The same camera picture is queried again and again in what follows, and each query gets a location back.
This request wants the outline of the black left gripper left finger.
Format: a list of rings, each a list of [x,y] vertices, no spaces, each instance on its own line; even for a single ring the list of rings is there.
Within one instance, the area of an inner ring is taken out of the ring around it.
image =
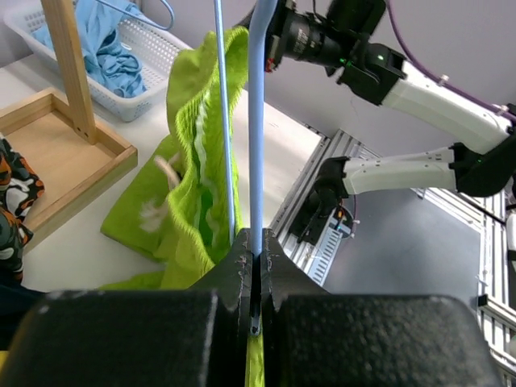
[[[242,230],[185,290],[45,295],[24,317],[4,386],[243,386],[252,256]]]

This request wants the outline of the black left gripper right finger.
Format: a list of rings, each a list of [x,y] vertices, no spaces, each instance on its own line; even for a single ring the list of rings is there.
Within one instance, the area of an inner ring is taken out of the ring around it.
[[[499,386],[473,316],[443,295],[331,294],[270,230],[260,258],[267,386]]]

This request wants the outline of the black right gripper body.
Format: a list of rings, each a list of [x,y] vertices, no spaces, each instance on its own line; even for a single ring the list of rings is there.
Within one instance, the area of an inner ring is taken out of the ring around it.
[[[272,73],[281,63],[293,12],[294,1],[277,2],[265,35],[264,71],[266,73]]]

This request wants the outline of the blue hanger of green shorts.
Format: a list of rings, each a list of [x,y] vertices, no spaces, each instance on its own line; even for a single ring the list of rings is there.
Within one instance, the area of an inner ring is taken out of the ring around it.
[[[264,205],[264,50],[268,25],[276,8],[276,1],[258,1],[252,13],[248,41],[248,130],[250,172],[250,237],[252,260],[260,261],[263,249]],[[227,96],[227,68],[223,31],[222,2],[214,1],[215,32],[218,49],[221,109],[223,118],[223,150],[226,166],[226,186],[230,241],[235,239],[235,206],[231,158],[229,103]]]

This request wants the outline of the lime green shorts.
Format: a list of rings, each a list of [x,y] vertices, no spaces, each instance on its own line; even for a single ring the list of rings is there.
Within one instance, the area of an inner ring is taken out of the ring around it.
[[[169,134],[114,204],[101,230],[117,242],[164,264],[159,272],[113,283],[112,290],[184,290],[204,285],[228,301],[231,279],[245,268],[225,269],[231,239],[241,229],[236,167],[224,150],[231,112],[248,79],[248,30],[208,33],[173,62],[166,96]]]

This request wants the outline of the light blue shorts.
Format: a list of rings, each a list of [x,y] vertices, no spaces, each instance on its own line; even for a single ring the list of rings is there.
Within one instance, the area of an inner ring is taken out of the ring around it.
[[[75,6],[77,33],[85,71],[97,83],[121,98],[135,98],[147,90],[140,60],[122,46],[119,24],[125,10],[141,16],[139,8],[129,1],[78,1]]]

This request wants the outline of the camouflage patterned shorts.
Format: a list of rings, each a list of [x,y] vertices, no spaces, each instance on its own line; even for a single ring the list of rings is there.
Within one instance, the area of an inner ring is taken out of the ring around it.
[[[43,181],[1,137],[1,270],[16,281],[23,278],[23,251],[33,238],[25,224],[35,202],[44,194]]]

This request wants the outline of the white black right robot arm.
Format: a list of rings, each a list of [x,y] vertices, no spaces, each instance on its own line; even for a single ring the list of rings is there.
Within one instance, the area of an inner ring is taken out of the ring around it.
[[[387,1],[333,1],[326,14],[277,3],[265,36],[265,69],[285,58],[321,66],[362,100],[412,116],[455,139],[432,152],[323,161],[290,232],[313,243],[351,196],[392,189],[449,189],[475,198],[497,194],[515,173],[515,108],[469,97],[425,70],[406,48],[373,43]]]

